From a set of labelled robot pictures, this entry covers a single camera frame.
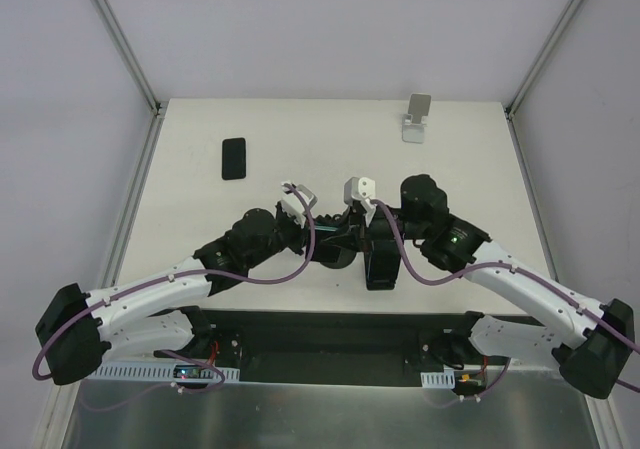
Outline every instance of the vent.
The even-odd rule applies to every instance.
[[[425,389],[453,389],[456,387],[456,376],[452,369],[444,372],[421,372],[420,380]]]
[[[189,382],[210,383],[219,380],[217,374],[209,369],[200,372],[199,378],[189,378],[188,381],[174,377],[176,365],[173,362],[105,362],[87,379],[101,381],[129,381],[129,382]],[[240,382],[240,369],[219,367],[224,374],[225,383]]]

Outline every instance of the metal floor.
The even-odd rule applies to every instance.
[[[94,407],[146,383],[85,381]],[[160,388],[106,413],[76,404],[65,449],[76,448],[597,448],[584,397],[540,373],[509,372],[480,404],[448,409],[449,391],[229,384],[208,394]]]

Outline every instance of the white wall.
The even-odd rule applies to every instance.
[[[568,0],[109,0],[158,97],[508,102]]]
[[[561,280],[640,320],[640,0],[587,0],[517,114]],[[640,331],[636,322],[636,334]],[[640,384],[640,357],[623,379]],[[615,401],[640,441],[640,396]]]
[[[0,447],[23,449],[35,324],[96,284],[150,115],[89,0],[0,0],[0,35]]]

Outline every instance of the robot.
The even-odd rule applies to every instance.
[[[340,269],[359,252],[370,291],[392,290],[404,262],[423,284],[465,277],[537,322],[467,312],[463,324],[433,341],[442,350],[443,366],[455,367],[477,356],[515,358],[558,370],[579,391],[604,399],[632,350],[638,351],[633,311],[627,304],[618,299],[603,304],[528,268],[486,232],[452,214],[446,193],[426,174],[402,182],[399,208],[376,199],[375,181],[353,177],[344,186],[344,213],[316,218],[310,211],[317,198],[309,189],[286,182],[282,190],[275,216],[251,209],[222,237],[161,273],[89,292],[77,284],[60,289],[36,326],[42,351],[34,377],[65,385],[89,376],[105,361],[126,356],[166,350],[200,357],[212,343],[212,327],[202,311],[185,306],[187,302],[243,281],[285,282],[311,262]],[[407,240],[431,264],[451,274],[429,281],[415,273],[404,249]],[[305,255],[294,274],[270,281],[249,278],[252,268],[285,249]],[[241,366],[242,354],[236,351],[236,356]],[[44,358],[48,375],[38,372]]]

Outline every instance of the black smartphone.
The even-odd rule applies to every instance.
[[[247,177],[247,141],[244,137],[222,141],[222,179],[233,181]]]

